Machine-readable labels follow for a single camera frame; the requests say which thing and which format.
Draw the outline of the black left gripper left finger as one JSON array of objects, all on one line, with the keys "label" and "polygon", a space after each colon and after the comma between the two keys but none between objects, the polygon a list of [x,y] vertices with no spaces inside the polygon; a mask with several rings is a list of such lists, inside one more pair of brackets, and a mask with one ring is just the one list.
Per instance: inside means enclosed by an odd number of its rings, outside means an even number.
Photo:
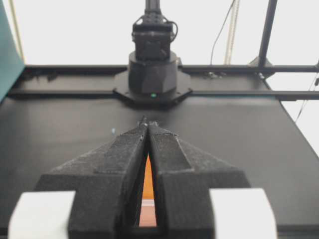
[{"label": "black left gripper left finger", "polygon": [[113,239],[117,226],[139,223],[148,124],[41,175],[21,194],[10,239]]}]

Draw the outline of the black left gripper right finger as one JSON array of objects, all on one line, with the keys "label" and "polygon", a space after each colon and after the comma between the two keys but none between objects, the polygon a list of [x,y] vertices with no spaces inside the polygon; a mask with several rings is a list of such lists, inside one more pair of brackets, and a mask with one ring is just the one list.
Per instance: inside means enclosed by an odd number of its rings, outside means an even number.
[{"label": "black left gripper right finger", "polygon": [[275,239],[265,191],[243,170],[152,122],[148,126],[156,219],[170,239]]}]

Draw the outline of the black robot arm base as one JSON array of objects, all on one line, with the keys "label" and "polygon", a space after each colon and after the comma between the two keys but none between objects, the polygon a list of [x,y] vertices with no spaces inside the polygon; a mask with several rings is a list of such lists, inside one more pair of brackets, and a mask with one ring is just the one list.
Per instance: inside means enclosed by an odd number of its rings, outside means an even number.
[{"label": "black robot arm base", "polygon": [[135,50],[127,70],[115,76],[113,92],[139,105],[171,105],[189,96],[191,77],[179,70],[179,58],[170,49],[177,33],[177,24],[162,14],[160,1],[146,1],[144,15],[133,24]]}]

